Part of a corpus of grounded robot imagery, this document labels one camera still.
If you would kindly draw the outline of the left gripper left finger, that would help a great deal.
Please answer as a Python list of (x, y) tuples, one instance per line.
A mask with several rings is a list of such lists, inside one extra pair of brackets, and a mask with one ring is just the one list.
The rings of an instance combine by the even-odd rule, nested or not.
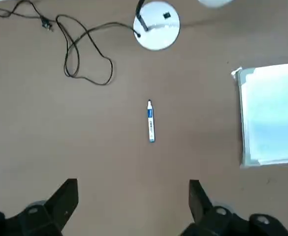
[(77, 206), (78, 180), (69, 178), (46, 201), (10, 218), (0, 212), (0, 236), (61, 236)]

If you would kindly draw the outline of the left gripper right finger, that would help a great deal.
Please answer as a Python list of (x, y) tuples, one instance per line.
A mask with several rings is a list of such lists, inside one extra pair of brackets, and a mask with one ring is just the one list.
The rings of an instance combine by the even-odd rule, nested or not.
[(184, 236), (287, 236), (288, 230), (275, 217), (256, 213), (248, 220), (223, 206), (214, 206), (199, 180), (189, 181), (189, 208), (194, 222)]

